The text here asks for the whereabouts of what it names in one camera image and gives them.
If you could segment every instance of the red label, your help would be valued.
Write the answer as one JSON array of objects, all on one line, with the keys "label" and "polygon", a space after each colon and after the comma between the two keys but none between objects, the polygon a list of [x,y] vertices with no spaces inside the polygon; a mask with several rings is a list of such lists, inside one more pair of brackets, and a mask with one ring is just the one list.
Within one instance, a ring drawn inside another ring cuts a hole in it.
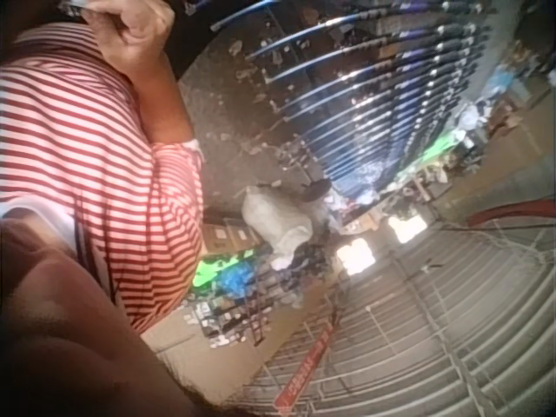
[{"label": "red label", "polygon": [[275,408],[282,415],[290,415],[295,403],[299,400],[303,391],[311,381],[313,372],[319,367],[322,356],[328,348],[330,337],[334,332],[334,326],[331,322],[327,323],[326,327],[321,333],[319,339],[314,343],[309,350],[301,365],[297,368],[294,376],[289,380],[288,384],[284,387],[280,395],[275,399]]}]

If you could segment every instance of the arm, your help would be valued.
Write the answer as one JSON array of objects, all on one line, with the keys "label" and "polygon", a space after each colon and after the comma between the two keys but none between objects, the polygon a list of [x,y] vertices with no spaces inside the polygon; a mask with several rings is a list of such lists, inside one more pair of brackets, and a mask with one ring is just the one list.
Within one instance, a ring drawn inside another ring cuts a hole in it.
[{"label": "arm", "polygon": [[153,76],[132,80],[142,126],[151,143],[183,143],[195,137],[182,94],[164,57]]},{"label": "arm", "polygon": [[[149,141],[191,141],[189,115],[163,52],[174,22],[172,9],[162,0],[89,0],[87,8],[83,18],[104,59],[134,86]],[[123,29],[116,27],[115,17]]]}]

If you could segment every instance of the red and white striped shirt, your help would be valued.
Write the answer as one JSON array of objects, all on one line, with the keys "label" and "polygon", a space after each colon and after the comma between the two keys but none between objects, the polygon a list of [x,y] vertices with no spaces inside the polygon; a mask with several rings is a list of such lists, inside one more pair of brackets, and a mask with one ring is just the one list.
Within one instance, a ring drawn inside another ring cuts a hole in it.
[{"label": "red and white striped shirt", "polygon": [[86,25],[24,33],[0,69],[0,204],[37,195],[77,215],[138,332],[172,311],[193,280],[200,167],[194,144],[148,143],[133,89]]}]

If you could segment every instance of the light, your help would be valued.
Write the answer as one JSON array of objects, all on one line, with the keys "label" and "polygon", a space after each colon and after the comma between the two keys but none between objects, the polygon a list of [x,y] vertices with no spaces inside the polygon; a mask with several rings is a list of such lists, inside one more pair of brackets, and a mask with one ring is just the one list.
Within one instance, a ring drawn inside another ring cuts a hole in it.
[{"label": "light", "polygon": [[408,243],[419,233],[427,230],[427,223],[420,215],[412,217],[409,220],[402,221],[398,217],[390,217],[388,224],[394,229],[398,241],[401,244]]},{"label": "light", "polygon": [[339,248],[336,252],[348,275],[356,275],[374,265],[373,251],[365,239],[355,239],[351,245]]}]

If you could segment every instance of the fishing rod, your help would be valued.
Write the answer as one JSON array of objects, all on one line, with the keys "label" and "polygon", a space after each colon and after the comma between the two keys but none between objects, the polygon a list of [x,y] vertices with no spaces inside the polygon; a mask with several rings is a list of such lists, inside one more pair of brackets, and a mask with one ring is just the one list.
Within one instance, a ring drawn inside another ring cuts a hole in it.
[{"label": "fishing rod", "polygon": [[[390,126],[387,131],[391,132],[391,131],[397,131],[397,129],[401,129],[404,126],[407,125],[411,125],[412,129],[419,129],[421,124],[423,123],[423,121],[427,120],[428,118],[431,117],[431,115],[438,115],[438,112],[443,112],[446,110],[446,105],[445,103],[449,102],[451,100],[450,96],[439,96],[438,98],[436,98],[433,103],[431,103],[430,107],[427,107],[429,112],[433,112],[428,116],[423,116],[422,113],[420,113],[419,111],[416,111],[415,109],[411,109],[408,112],[406,112],[405,115],[400,116],[400,118],[404,117],[402,120],[400,120],[399,122],[397,122],[396,124],[394,124],[393,126]],[[366,156],[366,155],[371,155],[373,154],[376,149],[377,149],[377,138],[375,136],[373,136],[370,140],[368,139],[369,135],[372,135],[375,131],[379,130],[382,127],[388,126],[389,123],[385,123],[382,125],[379,125],[377,127],[372,128],[369,131],[364,132],[363,134],[361,134],[360,136],[358,136],[359,138],[364,140],[364,143],[357,143],[356,140],[344,143],[343,146],[340,146],[339,148],[333,149],[331,151],[329,151],[325,156],[321,156],[319,159],[319,161],[323,164],[326,164],[328,169],[331,169],[332,167],[336,167],[338,165],[341,165],[347,158],[349,158],[349,153],[344,153],[342,155],[340,155],[340,159],[335,158],[332,161],[334,161],[333,164],[330,164],[330,160],[328,159],[328,163],[326,163],[326,158],[329,158],[330,156],[337,154],[337,152],[339,152],[340,150],[344,149],[344,148],[349,148],[349,147],[356,147],[357,150],[357,155],[358,156]]]},{"label": "fishing rod", "polygon": [[[419,61],[417,63],[413,63],[413,64],[408,64],[408,65],[404,65],[402,67],[400,67],[401,72],[403,72],[403,70],[406,71],[417,71],[419,67],[422,67],[423,65],[434,65],[434,64],[438,64],[440,60],[436,60],[436,62],[433,62],[433,60],[429,59],[429,60],[422,60]],[[362,89],[363,87],[366,87],[368,85],[372,85],[375,83],[379,83],[382,81],[387,80],[388,78],[392,78],[393,77],[393,73],[398,72],[398,71],[392,71],[393,67],[388,68],[386,71],[381,72],[380,74],[373,76],[371,78],[368,78],[366,81],[360,82],[360,83],[355,83],[355,84],[351,84],[349,85],[347,88],[342,89],[336,93],[333,93],[329,96],[325,96],[323,97],[321,100],[319,100],[316,103],[313,103],[311,105],[308,105],[307,107],[297,111],[297,113],[294,113],[291,116],[284,116],[284,121],[285,122],[291,122],[292,120],[294,120],[295,118],[302,116],[308,112],[314,111],[315,109],[320,108],[321,106],[323,106],[324,104],[330,103],[331,101],[333,101],[336,98],[345,96],[346,94],[349,93],[353,93],[358,89]]]},{"label": "fishing rod", "polygon": [[[444,48],[446,48],[446,45],[445,45],[445,44],[444,44],[444,45],[438,45],[437,47],[435,47],[436,50],[443,50]],[[469,54],[471,53],[471,48],[465,48],[465,49],[463,49],[463,50],[460,50],[460,52],[461,52],[463,55],[469,55]],[[368,105],[373,104],[377,99],[380,99],[380,98],[382,98],[383,96],[384,96],[384,95],[374,95],[374,96],[367,97],[367,98],[361,100],[361,101],[358,102],[358,103],[355,103],[352,107],[350,107],[350,108],[348,108],[348,109],[345,109],[345,110],[343,110],[342,112],[337,113],[336,115],[331,116],[331,117],[329,117],[328,119],[326,119],[326,120],[324,120],[324,121],[322,121],[322,122],[317,123],[314,127],[312,127],[312,128],[310,128],[310,129],[306,130],[305,132],[303,132],[303,134],[301,134],[301,135],[299,136],[298,139],[305,138],[305,137],[307,137],[308,135],[310,135],[311,133],[315,132],[317,129],[323,128],[323,127],[326,126],[327,124],[330,124],[330,123],[332,123],[332,122],[335,122],[335,121],[338,120],[339,118],[344,117],[344,116],[346,116],[346,115],[348,115],[348,114],[350,114],[350,113],[353,113],[353,112],[357,111],[358,109],[362,109],[362,108],[364,108],[364,107],[367,107]]]},{"label": "fishing rod", "polygon": [[[439,99],[435,100],[434,105],[430,106],[429,111],[433,112],[432,114],[436,114],[434,112],[437,111],[444,111],[444,109],[442,108],[442,104],[445,103],[447,101],[447,99],[445,97],[439,97]],[[392,125],[390,122],[387,123],[383,123],[381,125],[375,126],[372,129],[362,133],[361,135],[358,136],[358,139],[355,139],[353,141],[350,142],[346,142],[344,143],[344,146],[342,146],[341,148],[352,148],[353,151],[355,151],[357,153],[358,156],[364,156],[367,154],[372,154],[375,152],[376,147],[379,143],[377,143],[377,136],[380,138],[381,134],[377,134],[377,135],[373,135],[375,132],[377,131],[387,131],[387,132],[396,132],[399,129],[404,128],[405,126],[410,126],[413,129],[419,129],[420,128],[420,123],[422,120],[428,119],[431,115],[428,116],[424,116],[424,117],[420,117],[421,115],[418,112],[415,111],[409,111],[404,115],[404,118],[402,120],[399,120],[396,124]],[[342,154],[337,154],[337,152],[339,151],[339,149],[334,149],[332,151],[330,151],[326,156],[322,156],[321,158],[319,158],[319,161],[323,164],[323,166],[326,166],[328,169],[331,169],[332,167],[341,165],[345,160],[349,159],[351,157],[351,153],[350,152],[344,152]],[[330,156],[336,154],[337,157],[335,157],[334,159],[326,159],[326,158],[330,158]]]},{"label": "fishing rod", "polygon": [[[444,31],[443,26],[440,26],[437,30],[439,32]],[[471,36],[475,33],[475,31],[476,31],[475,24],[469,23],[469,24],[464,26],[463,36]],[[436,49],[432,48],[429,51],[426,51],[422,56],[417,56],[417,59],[415,59],[415,56],[407,56],[405,53],[403,53],[403,54],[399,53],[394,58],[383,59],[383,60],[380,60],[377,63],[373,63],[372,65],[368,65],[366,67],[359,68],[359,69],[354,69],[347,74],[339,75],[338,78],[334,79],[333,81],[322,84],[321,86],[316,87],[314,89],[311,89],[307,93],[296,97],[292,101],[284,103],[282,105],[282,107],[280,107],[277,111],[278,112],[283,112],[285,109],[287,109],[287,108],[289,108],[293,105],[296,105],[297,103],[305,100],[306,98],[309,98],[311,96],[314,96],[315,94],[321,93],[325,89],[329,89],[331,87],[334,87],[338,83],[344,83],[348,80],[355,79],[355,78],[357,78],[361,75],[367,74],[368,72],[373,72],[373,71],[376,71],[376,70],[383,70],[383,69],[387,70],[389,68],[399,67],[399,66],[403,68],[404,65],[413,65],[413,64],[419,62],[420,59],[429,58],[430,56],[434,57],[434,54],[437,54],[437,53],[438,53],[438,51]]]},{"label": "fishing rod", "polygon": [[[435,115],[438,116],[440,113],[439,112],[445,112],[449,103],[451,103],[453,100],[452,95],[445,95],[445,96],[439,96],[436,97],[433,101],[431,101],[430,103],[427,104],[427,112],[429,113],[427,116],[424,116],[425,114],[422,112],[413,112],[413,114],[411,116],[408,116],[407,119],[405,120],[401,120],[399,122],[397,122],[395,125],[390,127],[390,130],[396,131],[397,129],[402,128],[403,126],[406,126],[408,124],[414,123],[412,124],[412,128],[414,130],[419,130],[420,127],[422,126],[422,124],[428,120],[431,115]],[[416,133],[413,132],[412,135],[410,136],[410,139],[415,137]],[[358,156],[370,156],[374,153],[375,151],[375,140],[374,138],[372,140],[368,140],[367,138],[365,139],[365,142],[363,143],[364,146],[359,146],[357,149],[357,154]],[[349,143],[348,145],[351,146],[355,146],[357,147],[357,142],[352,141],[351,143]],[[336,166],[336,165],[342,165],[346,160],[350,159],[350,154],[349,153],[343,153],[341,155],[340,159],[334,159],[334,164],[330,164],[330,162],[327,163],[327,161],[324,161],[324,157],[321,157],[320,161],[323,163],[324,166],[326,166],[328,169],[331,169],[332,167]]]},{"label": "fishing rod", "polygon": [[[403,139],[405,137],[407,137],[407,132],[411,130],[411,127],[406,127],[404,130],[402,130],[399,135],[397,136],[392,136],[392,140],[395,143],[403,143]],[[423,132],[424,130],[426,130],[426,128],[421,128],[420,130],[418,130],[418,133]],[[351,161],[351,163],[347,162],[345,163],[343,166],[338,167],[338,168],[334,168],[334,170],[332,171],[328,171],[325,170],[325,175],[327,178],[331,179],[332,181],[337,181],[347,175],[353,174],[357,169],[362,169],[372,163],[375,163],[376,160],[378,158],[377,157],[370,157],[367,156],[365,158],[359,158],[359,159],[353,159],[353,161]]]},{"label": "fishing rod", "polygon": [[[446,110],[448,110],[448,111],[445,111],[441,114],[437,114],[435,116],[428,116],[427,119],[423,120],[423,122],[428,122],[428,119],[430,119],[432,117],[433,120],[430,122],[430,125],[429,126],[425,125],[422,128],[419,128],[419,129],[415,130],[412,135],[420,135],[421,133],[424,132],[423,137],[425,137],[425,139],[423,140],[423,142],[426,142],[428,140],[427,136],[430,136],[434,132],[434,130],[439,126],[440,121],[443,118],[446,118],[447,115],[450,114],[449,110],[455,108],[457,106],[458,102],[459,102],[459,99],[454,98],[449,104],[446,105]],[[404,149],[404,155],[406,155],[406,154],[407,154],[407,146]],[[365,166],[369,163],[372,163],[372,162],[376,161],[376,159],[377,159],[377,157],[374,155],[374,153],[373,154],[366,154],[365,156],[363,156],[363,158],[364,159],[361,159],[361,158],[359,160],[353,159],[352,161],[344,162],[343,167],[341,167],[341,169],[334,168],[335,172],[332,175],[339,175],[339,174],[343,174],[343,173],[348,173],[349,171],[353,171],[354,169],[357,169],[357,167],[360,166],[361,164],[363,164],[362,166]],[[392,170],[396,170],[397,167],[399,167],[400,161],[401,161],[401,159],[398,160],[398,162],[395,162],[394,164],[390,165],[390,169],[388,171],[388,174],[390,174],[390,172]]]},{"label": "fishing rod", "polygon": [[[395,103],[388,103],[388,104],[387,104],[386,106],[384,106],[384,108],[382,108],[381,110],[383,110],[383,109],[388,109],[388,108],[393,108],[393,109],[392,109],[392,110],[388,110],[388,111],[386,111],[385,113],[383,113],[381,116],[376,117],[375,119],[373,119],[373,120],[371,120],[371,121],[369,121],[369,122],[366,122],[366,123],[362,124],[361,126],[357,127],[356,129],[353,129],[353,130],[347,132],[346,134],[344,134],[344,135],[342,135],[342,136],[339,136],[339,137],[335,138],[332,142],[328,142],[327,145],[324,146],[324,147],[322,147],[322,148],[313,150],[313,149],[314,149],[314,144],[313,144],[313,143],[310,143],[309,148],[312,150],[312,153],[313,153],[314,157],[315,157],[317,160],[320,161],[321,159],[324,159],[324,158],[326,158],[327,156],[331,155],[331,153],[333,154],[333,153],[335,153],[335,152],[338,151],[338,150],[342,150],[342,149],[344,149],[344,148],[346,148],[346,147],[349,147],[349,146],[350,146],[350,143],[351,143],[351,142],[348,140],[349,138],[351,138],[352,136],[356,135],[358,132],[360,132],[360,131],[362,131],[362,130],[364,130],[364,129],[370,127],[370,126],[373,126],[373,125],[376,124],[377,122],[383,120],[385,117],[391,116],[391,115],[394,114],[395,111],[397,110],[396,104],[395,104]],[[414,109],[410,109],[409,111],[406,111],[406,112],[402,113],[401,116],[406,116],[406,115],[408,115],[408,114],[411,114],[412,111],[414,111]],[[401,117],[401,116],[399,116],[399,115],[394,116],[394,120],[397,120],[397,119],[398,119],[399,117]],[[330,148],[330,147],[332,147],[332,146],[334,146],[334,145],[337,145],[337,144],[339,144],[339,143],[343,143],[343,145],[341,145],[341,146],[339,146],[339,147],[334,147],[333,149],[331,149],[330,151],[328,151],[328,152],[327,152],[326,154],[324,154],[324,155],[321,154],[321,152],[322,152],[323,150],[326,150],[327,148]]]},{"label": "fishing rod", "polygon": [[[446,83],[449,83],[449,84],[451,85],[453,75],[452,75],[452,74],[448,74],[448,72],[451,71],[451,70],[453,70],[453,69],[458,69],[458,67],[457,67],[456,65],[447,65],[446,68],[442,68],[441,70],[433,69],[432,71],[429,71],[429,72],[427,73],[427,75],[428,75],[428,79],[430,79],[430,81],[428,81],[427,83],[422,84],[420,87],[417,87],[417,88],[415,88],[415,89],[413,89],[413,90],[411,90],[411,91],[402,93],[402,95],[401,95],[400,97],[398,97],[398,98],[393,97],[393,100],[391,100],[389,103],[387,103],[386,105],[383,104],[383,105],[381,105],[381,106],[378,106],[378,107],[376,107],[376,108],[374,108],[374,109],[369,110],[369,111],[365,114],[365,116],[370,116],[370,115],[372,115],[373,113],[375,113],[375,112],[377,112],[377,111],[381,111],[381,110],[386,110],[386,111],[388,111],[390,107],[394,109],[394,113],[395,113],[396,110],[398,110],[398,111],[399,111],[399,110],[403,110],[404,108],[409,107],[409,106],[411,106],[412,104],[418,102],[420,99],[423,99],[423,98],[426,99],[426,98],[428,98],[428,97],[430,97],[430,96],[436,96],[436,95],[439,94],[439,93],[443,90],[443,88],[444,88],[443,86],[438,85],[438,84],[442,84],[442,83],[446,82]],[[420,79],[419,79],[419,80],[418,80],[418,79],[414,79],[414,80],[411,80],[411,81],[412,81],[412,82],[409,83],[409,84],[406,84],[406,85],[403,85],[403,84],[402,84],[402,85],[400,86],[400,89],[403,89],[403,88],[407,87],[408,85],[413,84],[414,82],[420,81]],[[395,87],[393,88],[394,91],[396,91],[397,89],[398,89],[398,86],[395,86]],[[418,93],[420,92],[420,90],[423,90],[423,89],[429,89],[430,93],[427,93],[427,92],[425,91],[425,92],[423,92],[420,96],[417,96],[417,97],[415,97],[415,98],[413,98],[413,99],[411,99],[411,100],[408,100],[408,101],[405,101],[405,102],[403,102],[403,103],[400,103],[401,100],[407,99],[407,98],[409,98],[411,95],[418,94]],[[374,122],[374,120],[375,120],[375,119],[372,119],[372,120],[370,120],[370,121],[369,121],[369,120],[366,120],[366,121],[364,122],[364,124],[360,125],[359,127],[356,127],[355,129],[351,130],[350,132],[346,133],[345,135],[340,136],[340,137],[334,139],[333,141],[327,142],[323,147],[319,148],[318,150],[315,150],[315,151],[314,151],[314,154],[315,154],[316,156],[318,156],[319,151],[322,151],[322,150],[324,150],[324,149],[326,149],[326,148],[329,148],[330,146],[333,146],[333,145],[335,145],[335,144],[338,143],[338,142],[344,142],[346,138],[352,136],[352,135],[353,135],[354,133],[356,133],[357,131],[362,130],[362,129],[364,129],[365,127],[367,127],[368,125],[372,124],[372,123]],[[327,136],[329,136],[329,133],[328,133],[328,132],[325,133],[325,134],[323,134],[323,135],[321,135],[321,136],[319,136],[318,140],[317,140],[317,139],[314,139],[314,140],[310,140],[310,141],[305,141],[304,144],[308,145],[311,149],[314,149],[315,144],[318,143],[318,142],[320,142],[322,139],[326,138]]]},{"label": "fishing rod", "polygon": [[[435,42],[438,42],[438,39],[435,39],[435,36],[441,36],[440,33],[438,33],[437,30],[434,30],[434,32],[436,32],[434,35],[428,35],[423,37],[423,39],[426,39],[430,42],[430,45],[423,45],[423,48],[432,46]],[[407,38],[400,38],[401,35],[403,35],[403,32],[401,32],[400,34],[394,34],[394,35],[389,35],[389,36],[382,36],[379,38],[375,38],[375,39],[370,39],[368,41],[362,42],[362,43],[357,43],[356,45],[352,45],[352,46],[344,46],[342,48],[339,48],[337,50],[334,50],[332,52],[328,52],[327,54],[318,56],[316,58],[313,58],[311,60],[308,60],[304,63],[300,63],[296,66],[294,66],[293,68],[290,69],[286,69],[285,71],[282,71],[281,73],[275,75],[275,76],[271,76],[268,77],[266,74],[264,74],[264,79],[265,79],[265,83],[266,84],[271,84],[277,80],[280,80],[286,76],[291,76],[292,74],[304,70],[306,68],[315,66],[318,63],[322,63],[324,61],[327,61],[328,59],[331,58],[335,58],[338,56],[345,56],[346,54],[350,54],[352,52],[355,52],[357,50],[366,50],[369,48],[373,48],[373,47],[377,47],[377,46],[387,46],[391,43],[393,43],[392,40],[397,40],[397,41],[417,41],[420,40],[420,37],[422,36],[422,30],[414,30],[414,31],[409,31],[409,36],[411,36],[411,34],[416,34],[417,38],[416,39],[407,39]],[[443,48],[445,48],[444,43],[438,43],[439,48],[438,50],[442,50]],[[419,51],[419,52],[415,52],[415,55],[418,55],[419,53],[422,53],[424,51]]]},{"label": "fishing rod", "polygon": [[267,6],[270,6],[270,5],[276,4],[276,3],[280,3],[280,2],[281,2],[281,0],[262,0],[261,2],[252,4],[248,7],[246,7],[245,9],[241,9],[241,10],[237,11],[236,13],[228,16],[228,17],[224,17],[219,22],[216,22],[216,23],[212,24],[210,26],[210,29],[213,32],[217,32],[218,30],[222,29],[224,26],[229,25],[234,20],[237,20],[240,17],[244,17],[244,16],[248,15],[249,13],[253,13],[253,12],[258,11],[260,9],[263,9]]},{"label": "fishing rod", "polygon": [[[443,86],[433,88],[433,95],[436,95],[438,93],[438,90],[443,89],[443,88],[444,88]],[[406,91],[399,91],[399,95],[398,96],[393,96],[392,98],[396,99],[398,101],[404,100],[404,102],[402,104],[399,104],[400,109],[403,109],[404,107],[414,103],[416,99],[414,98],[414,99],[410,99],[410,100],[407,100],[407,101],[405,101],[405,100],[409,99],[409,97],[412,97],[412,96],[415,96],[415,95],[419,94],[422,91],[422,89],[423,89],[423,86],[421,85],[421,86],[418,86],[417,88],[408,89]],[[387,92],[388,93],[389,92],[395,93],[396,91],[397,91],[397,89],[390,89]],[[426,97],[424,96],[424,93],[422,93],[421,96],[417,96],[417,99],[419,99],[419,98],[426,98]],[[361,122],[361,121],[366,121],[369,116],[373,115],[374,113],[376,113],[378,111],[382,111],[382,110],[388,108],[390,105],[391,105],[391,102],[388,102],[388,103],[381,104],[380,106],[373,107],[372,109],[364,112],[363,114],[360,114],[358,116],[353,117],[352,119],[348,120],[347,122],[338,124],[333,129],[327,130],[326,132],[320,134],[317,137],[304,139],[304,137],[301,136],[301,137],[297,138],[296,141],[300,141],[302,146],[308,146],[309,144],[311,146],[313,146],[316,143],[318,143],[319,141],[321,141],[323,139],[326,139],[328,136],[337,132],[338,130],[346,128],[350,124],[358,123],[358,122]]]},{"label": "fishing rod", "polygon": [[357,13],[352,13],[350,15],[342,16],[342,17],[333,17],[328,19],[325,22],[321,22],[316,24],[315,26],[311,26],[304,30],[300,30],[295,32],[291,35],[287,35],[281,39],[278,39],[268,45],[259,48],[255,52],[252,52],[247,56],[248,60],[253,60],[258,56],[270,52],[271,50],[275,50],[280,48],[282,45],[286,43],[291,43],[295,40],[299,40],[303,37],[306,37],[310,34],[321,30],[327,30],[333,28],[335,26],[341,26],[347,23],[365,21],[365,20],[372,20],[380,17],[387,17],[396,14],[410,14],[410,13],[420,13],[420,12],[459,12],[459,13],[473,13],[473,12],[481,12],[481,8],[478,3],[466,3],[466,2],[446,2],[446,1],[437,1],[437,2],[404,2],[404,3],[393,3],[390,7],[380,7],[375,10],[365,10],[360,11]]}]

